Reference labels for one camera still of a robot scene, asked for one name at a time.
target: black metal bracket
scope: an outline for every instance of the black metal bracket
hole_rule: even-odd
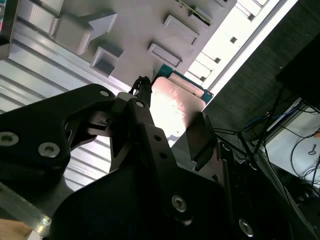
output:
[[[92,84],[2,114],[1,137],[13,134],[17,142],[0,145],[0,179],[56,183],[70,160],[70,147],[95,138],[80,128],[88,123],[83,120],[95,110],[110,109],[114,99],[111,91]]]

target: black panel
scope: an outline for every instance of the black panel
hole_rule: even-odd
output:
[[[277,76],[287,88],[320,111],[320,34]]]

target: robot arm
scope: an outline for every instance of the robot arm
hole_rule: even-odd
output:
[[[0,116],[0,180],[37,185],[39,196],[73,149],[111,138],[110,173],[59,206],[50,240],[317,239],[257,165],[235,160],[204,113],[187,130],[196,171],[177,166],[139,94],[92,84]]]

